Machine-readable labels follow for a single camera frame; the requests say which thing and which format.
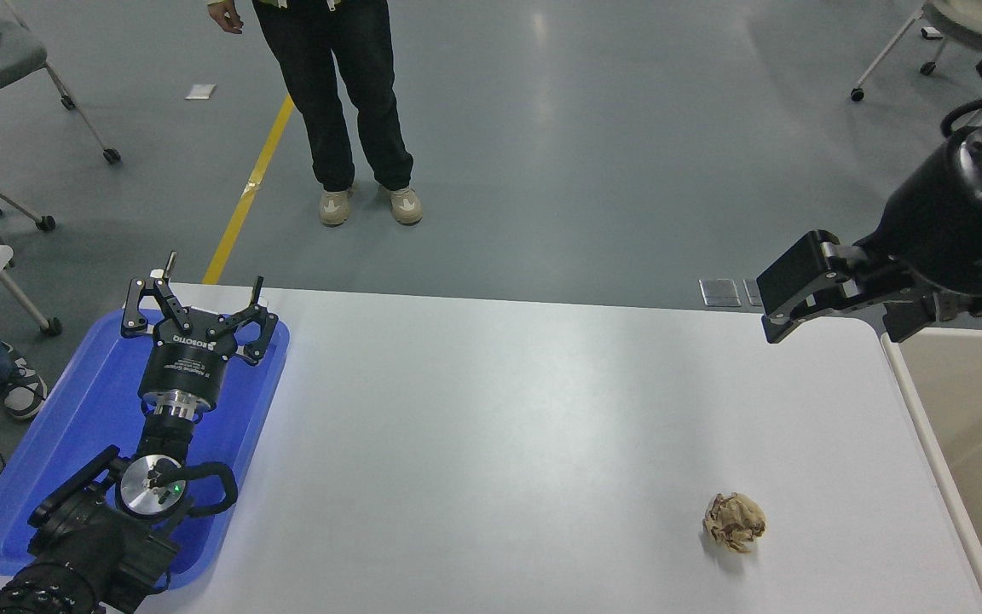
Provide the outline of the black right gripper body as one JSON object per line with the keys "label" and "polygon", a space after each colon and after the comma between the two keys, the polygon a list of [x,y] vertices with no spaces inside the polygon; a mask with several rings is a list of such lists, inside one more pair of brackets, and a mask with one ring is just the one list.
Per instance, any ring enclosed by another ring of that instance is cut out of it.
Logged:
{"label": "black right gripper body", "polygon": [[866,250],[982,297],[982,141],[947,141],[886,202]]}

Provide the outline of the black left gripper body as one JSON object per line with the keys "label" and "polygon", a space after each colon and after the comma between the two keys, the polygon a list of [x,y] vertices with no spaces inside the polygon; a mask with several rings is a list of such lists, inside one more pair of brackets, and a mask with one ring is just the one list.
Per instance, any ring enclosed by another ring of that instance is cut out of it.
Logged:
{"label": "black left gripper body", "polygon": [[208,331],[223,330],[223,320],[223,316],[194,316],[188,332],[174,319],[161,320],[153,330],[153,350],[139,385],[139,397],[155,405],[159,394],[179,390],[197,397],[206,407],[215,407],[228,359],[238,349],[231,332],[207,338]]}

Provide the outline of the person's hand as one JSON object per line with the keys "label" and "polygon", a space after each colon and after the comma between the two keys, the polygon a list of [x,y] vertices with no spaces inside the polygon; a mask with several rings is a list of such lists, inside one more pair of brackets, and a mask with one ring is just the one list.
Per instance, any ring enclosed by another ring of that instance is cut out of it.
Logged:
{"label": "person's hand", "polygon": [[243,20],[235,7],[234,0],[207,1],[206,10],[208,16],[223,32],[230,32],[230,34],[243,32]]}

